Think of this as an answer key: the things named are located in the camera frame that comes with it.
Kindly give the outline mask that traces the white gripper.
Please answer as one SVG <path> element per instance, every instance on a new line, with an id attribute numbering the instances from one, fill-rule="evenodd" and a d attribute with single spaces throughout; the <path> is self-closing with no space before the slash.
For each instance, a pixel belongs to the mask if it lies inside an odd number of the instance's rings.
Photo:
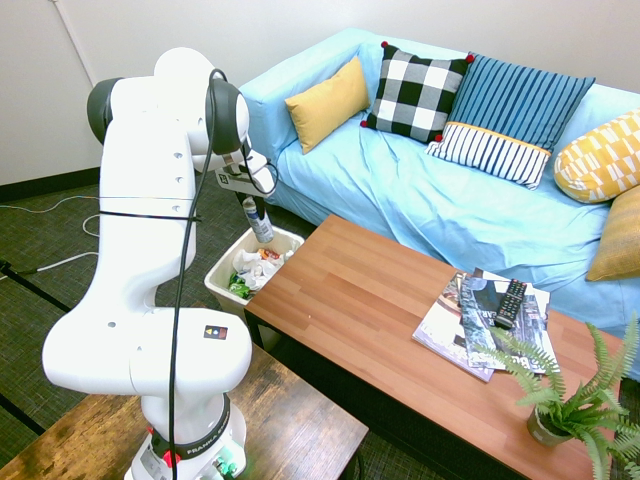
<path id="1" fill-rule="evenodd" d="M 248 158 L 239 163 L 223 158 L 215 159 L 215 178 L 218 185 L 235 192 L 240 205 L 249 196 L 255 198 L 256 211 L 262 225 L 269 223 L 263 197 L 269 197 L 276 189 L 276 180 L 268 169 L 269 162 L 265 158 Z"/>

